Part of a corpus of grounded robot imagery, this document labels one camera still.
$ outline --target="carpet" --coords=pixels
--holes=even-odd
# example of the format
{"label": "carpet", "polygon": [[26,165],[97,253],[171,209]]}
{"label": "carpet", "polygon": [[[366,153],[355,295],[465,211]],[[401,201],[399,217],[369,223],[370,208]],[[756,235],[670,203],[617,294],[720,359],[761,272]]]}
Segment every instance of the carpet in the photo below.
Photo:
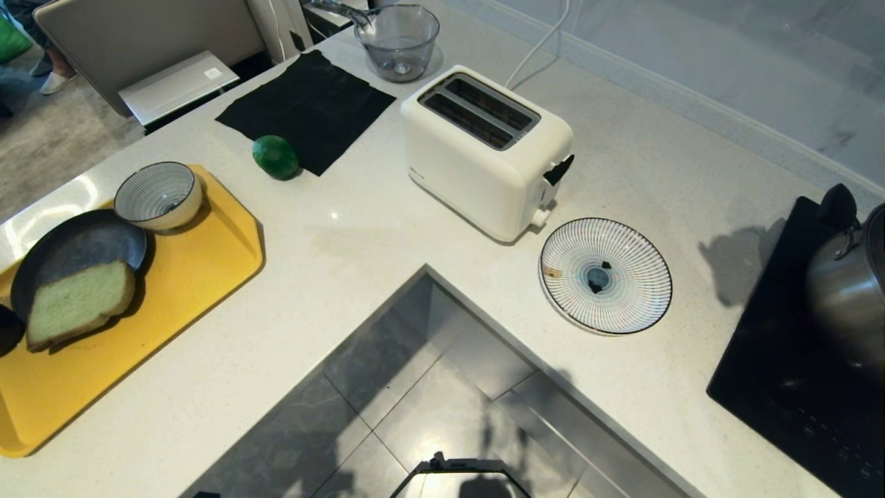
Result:
{"label": "carpet", "polygon": [[35,46],[0,66],[0,100],[15,113],[0,119],[0,223],[142,138],[138,121],[117,114],[82,76],[41,94],[45,76],[27,73],[41,56]]}

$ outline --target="plate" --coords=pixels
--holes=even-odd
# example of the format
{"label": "plate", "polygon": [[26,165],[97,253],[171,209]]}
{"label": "plate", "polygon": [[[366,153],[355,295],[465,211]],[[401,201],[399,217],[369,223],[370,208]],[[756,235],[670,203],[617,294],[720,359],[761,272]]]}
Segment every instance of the plate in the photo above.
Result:
{"label": "plate", "polygon": [[560,314],[603,334],[648,329],[673,296],[670,270],[658,249],[638,231],[605,218],[581,218],[554,230],[538,273]]}
{"label": "plate", "polygon": [[112,209],[74,216],[44,235],[21,261],[12,281],[12,310],[27,323],[42,285],[115,260],[138,271],[147,252],[147,232],[123,221]]}

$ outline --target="toaster lever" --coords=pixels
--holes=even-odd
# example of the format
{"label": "toaster lever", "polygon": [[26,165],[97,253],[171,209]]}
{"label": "toaster lever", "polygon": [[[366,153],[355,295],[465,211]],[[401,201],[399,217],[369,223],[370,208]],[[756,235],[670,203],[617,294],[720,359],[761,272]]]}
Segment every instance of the toaster lever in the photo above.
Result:
{"label": "toaster lever", "polygon": [[572,161],[574,161],[574,154],[568,156],[566,160],[554,166],[552,170],[544,173],[544,179],[546,179],[550,185],[556,185],[559,183],[559,180],[562,179],[563,175],[566,174],[568,168],[572,166]]}

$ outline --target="toaster slot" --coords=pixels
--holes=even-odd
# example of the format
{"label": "toaster slot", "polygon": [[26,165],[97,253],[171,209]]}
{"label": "toaster slot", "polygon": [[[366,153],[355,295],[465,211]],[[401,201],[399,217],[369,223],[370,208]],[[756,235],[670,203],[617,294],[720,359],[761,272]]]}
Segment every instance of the toaster slot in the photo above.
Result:
{"label": "toaster slot", "polygon": [[500,93],[485,87],[479,88],[476,85],[481,83],[471,83],[462,78],[456,77],[445,89],[452,95],[463,98],[466,102],[475,105],[481,111],[488,113],[493,118],[501,121],[503,124],[517,130],[522,131],[532,124],[532,117],[517,108],[518,104],[511,99],[501,95]]}
{"label": "toaster slot", "polygon": [[433,95],[424,101],[424,105],[499,151],[503,150],[513,140],[511,134],[484,120],[479,115],[443,94],[437,93]]}

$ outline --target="white shoe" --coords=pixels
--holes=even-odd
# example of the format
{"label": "white shoe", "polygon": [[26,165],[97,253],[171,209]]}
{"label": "white shoe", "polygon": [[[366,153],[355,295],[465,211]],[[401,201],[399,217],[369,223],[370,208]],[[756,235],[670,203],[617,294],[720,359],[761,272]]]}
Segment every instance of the white shoe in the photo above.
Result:
{"label": "white shoe", "polygon": [[40,88],[40,93],[42,93],[43,95],[52,95],[53,93],[58,93],[76,77],[76,74],[74,76],[71,76],[70,78],[65,78],[61,74],[50,73],[50,77],[46,78],[46,82]]}
{"label": "white shoe", "polygon": [[37,59],[37,63],[34,64],[34,67],[31,68],[31,71],[28,74],[32,75],[34,78],[39,78],[49,71],[52,71],[52,63],[46,60],[46,57],[43,56]]}

